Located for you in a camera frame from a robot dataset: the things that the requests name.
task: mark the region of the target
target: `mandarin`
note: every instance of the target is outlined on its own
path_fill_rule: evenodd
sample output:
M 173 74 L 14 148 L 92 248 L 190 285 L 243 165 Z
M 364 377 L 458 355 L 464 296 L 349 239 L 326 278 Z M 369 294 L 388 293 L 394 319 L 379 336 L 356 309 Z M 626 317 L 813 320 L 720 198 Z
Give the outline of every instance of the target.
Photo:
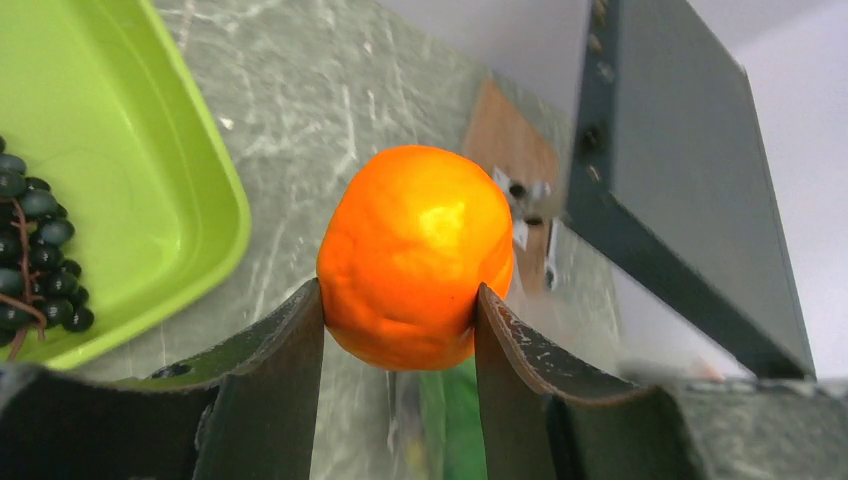
M 501 298 L 513 273 L 512 218 L 489 175 L 420 145 L 384 150 L 351 180 L 318 252 L 325 325 L 386 370 L 443 370 L 474 351 L 477 290 Z

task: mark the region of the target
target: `green object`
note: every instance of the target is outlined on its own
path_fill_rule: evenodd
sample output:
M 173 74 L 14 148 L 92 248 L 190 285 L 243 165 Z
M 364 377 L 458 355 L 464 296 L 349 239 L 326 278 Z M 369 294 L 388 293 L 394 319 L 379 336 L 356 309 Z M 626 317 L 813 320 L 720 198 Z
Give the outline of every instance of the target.
M 474 358 L 419 379 L 431 480 L 486 480 Z
M 97 316 L 84 334 L 33 332 L 18 359 L 69 369 L 222 282 L 244 255 L 250 211 L 147 1 L 3 0 L 2 12 L 0 135 L 70 212 L 65 253 Z

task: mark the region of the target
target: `dark metal jaw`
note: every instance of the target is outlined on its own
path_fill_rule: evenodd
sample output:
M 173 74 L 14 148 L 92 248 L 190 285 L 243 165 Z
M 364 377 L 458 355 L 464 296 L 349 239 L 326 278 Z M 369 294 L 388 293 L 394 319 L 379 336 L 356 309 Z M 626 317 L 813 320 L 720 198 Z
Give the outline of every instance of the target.
M 490 480 L 848 478 L 848 384 L 636 385 L 478 297 L 477 388 Z
M 485 285 L 476 322 L 491 480 L 848 478 L 848 386 L 635 385 L 551 344 Z M 0 478 L 308 480 L 323 342 L 313 279 L 157 378 L 4 365 Z
M 227 341 L 114 384 L 0 367 L 0 478 L 307 479 L 324 322 L 317 280 Z

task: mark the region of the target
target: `gray marble surface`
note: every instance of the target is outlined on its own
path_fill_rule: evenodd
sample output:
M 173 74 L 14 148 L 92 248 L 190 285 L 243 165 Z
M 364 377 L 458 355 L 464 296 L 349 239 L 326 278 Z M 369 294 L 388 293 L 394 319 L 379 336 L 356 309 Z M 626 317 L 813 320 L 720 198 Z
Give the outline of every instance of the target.
M 250 201 L 253 236 L 220 287 L 79 369 L 94 379 L 147 375 L 270 312 L 314 275 L 323 231 L 358 168 L 399 144 L 459 151 L 478 88 L 493 75 L 370 0 L 154 3 L 218 119 Z M 495 77 L 567 155 L 568 120 Z M 611 365 L 617 314 L 609 267 L 563 237 L 564 282 L 544 307 L 556 321 L 530 323 Z M 534 317 L 539 304 L 525 300 L 512 298 Z M 572 343 L 575 334 L 584 341 Z M 388 428 L 386 373 L 328 336 L 312 478 L 407 478 L 388 450 Z

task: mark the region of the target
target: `orange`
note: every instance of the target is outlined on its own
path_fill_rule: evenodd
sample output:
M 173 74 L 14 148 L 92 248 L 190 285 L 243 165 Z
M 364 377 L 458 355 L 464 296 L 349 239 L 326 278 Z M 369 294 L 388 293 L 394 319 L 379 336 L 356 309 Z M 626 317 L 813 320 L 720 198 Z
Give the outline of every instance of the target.
M 318 252 L 327 329 L 386 370 L 442 370 L 474 350 L 473 310 L 486 283 L 512 280 L 506 197 L 474 162 L 408 145 L 353 177 Z

